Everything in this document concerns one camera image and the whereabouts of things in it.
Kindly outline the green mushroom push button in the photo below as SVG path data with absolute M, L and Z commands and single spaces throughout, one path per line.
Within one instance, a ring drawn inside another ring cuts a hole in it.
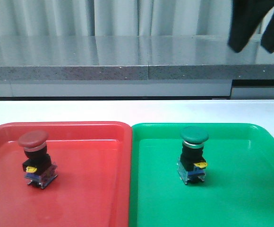
M 203 128 L 187 126 L 180 131 L 182 138 L 181 155 L 177 162 L 177 171 L 185 185 L 203 182 L 208 163 L 203 157 L 204 143 L 209 134 Z

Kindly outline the red mushroom push button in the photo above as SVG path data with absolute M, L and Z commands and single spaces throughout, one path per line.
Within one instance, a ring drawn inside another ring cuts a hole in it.
M 27 160 L 23 162 L 22 168 L 28 185 L 45 189 L 57 176 L 57 165 L 51 161 L 47 153 L 46 131 L 35 130 L 22 135 L 18 144 L 24 149 Z

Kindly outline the green plastic tray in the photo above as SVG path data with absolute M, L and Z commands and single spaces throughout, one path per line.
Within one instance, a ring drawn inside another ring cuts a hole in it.
M 202 123 L 203 183 L 177 172 L 183 123 L 133 126 L 131 227 L 274 227 L 274 138 L 246 123 Z

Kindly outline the red plastic tray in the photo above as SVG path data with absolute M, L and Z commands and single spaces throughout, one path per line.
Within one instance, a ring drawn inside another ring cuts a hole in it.
M 18 138 L 48 132 L 57 178 L 28 185 Z M 0 227 L 128 226 L 132 129 L 122 122 L 15 122 L 0 125 Z

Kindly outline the grey speckled stone counter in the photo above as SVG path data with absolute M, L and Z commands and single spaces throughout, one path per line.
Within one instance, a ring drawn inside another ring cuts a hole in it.
M 254 36 L 0 36 L 0 99 L 274 99 Z

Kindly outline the white pleated curtain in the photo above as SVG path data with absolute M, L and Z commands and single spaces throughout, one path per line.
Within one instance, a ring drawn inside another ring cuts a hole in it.
M 0 36 L 227 35 L 230 0 L 0 0 Z

